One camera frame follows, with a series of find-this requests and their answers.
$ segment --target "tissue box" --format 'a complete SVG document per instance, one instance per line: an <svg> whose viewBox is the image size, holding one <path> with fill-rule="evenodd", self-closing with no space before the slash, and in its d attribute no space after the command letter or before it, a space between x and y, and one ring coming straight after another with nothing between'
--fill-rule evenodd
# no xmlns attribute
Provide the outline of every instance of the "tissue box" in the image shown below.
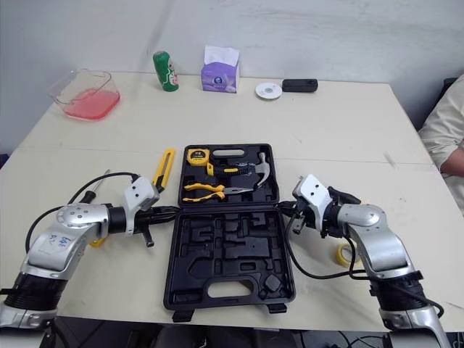
<svg viewBox="0 0 464 348"><path fill-rule="evenodd" d="M237 93L239 50L206 46L201 77L204 91Z"/></svg>

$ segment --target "red liquid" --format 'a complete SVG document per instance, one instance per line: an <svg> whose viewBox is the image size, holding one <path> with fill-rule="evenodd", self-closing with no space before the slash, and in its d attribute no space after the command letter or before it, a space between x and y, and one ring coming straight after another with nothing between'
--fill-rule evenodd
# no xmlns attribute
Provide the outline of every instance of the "red liquid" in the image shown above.
<svg viewBox="0 0 464 348"><path fill-rule="evenodd" d="M65 107L65 112L71 117L100 120L111 111L120 98L119 92L95 92L95 89L87 89L76 96L71 105Z"/></svg>

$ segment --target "beige sleeve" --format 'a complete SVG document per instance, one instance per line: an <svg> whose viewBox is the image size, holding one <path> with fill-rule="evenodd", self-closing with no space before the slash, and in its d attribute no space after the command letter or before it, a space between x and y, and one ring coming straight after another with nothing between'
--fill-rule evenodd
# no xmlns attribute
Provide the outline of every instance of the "beige sleeve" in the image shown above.
<svg viewBox="0 0 464 348"><path fill-rule="evenodd" d="M464 75L440 99L419 131L419 136L440 169L464 140Z"/></svg>

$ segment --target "green can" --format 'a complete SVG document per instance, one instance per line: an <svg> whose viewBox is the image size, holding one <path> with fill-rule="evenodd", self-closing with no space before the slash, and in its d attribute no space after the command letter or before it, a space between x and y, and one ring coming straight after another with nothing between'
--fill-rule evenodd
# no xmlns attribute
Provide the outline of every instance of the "green can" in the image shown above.
<svg viewBox="0 0 464 348"><path fill-rule="evenodd" d="M153 63L162 89L167 92L177 91L179 83L170 55L165 51L158 51L153 54Z"/></svg>

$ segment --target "black latch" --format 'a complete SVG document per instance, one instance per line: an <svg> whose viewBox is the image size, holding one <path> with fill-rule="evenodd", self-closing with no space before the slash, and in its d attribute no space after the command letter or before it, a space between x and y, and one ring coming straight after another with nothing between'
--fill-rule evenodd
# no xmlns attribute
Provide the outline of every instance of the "black latch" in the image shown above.
<svg viewBox="0 0 464 348"><path fill-rule="evenodd" d="M269 314L286 313L287 306L284 303L268 304Z"/></svg>
<svg viewBox="0 0 464 348"><path fill-rule="evenodd" d="M176 310L173 315L174 323L185 323L191 321L195 310Z"/></svg>

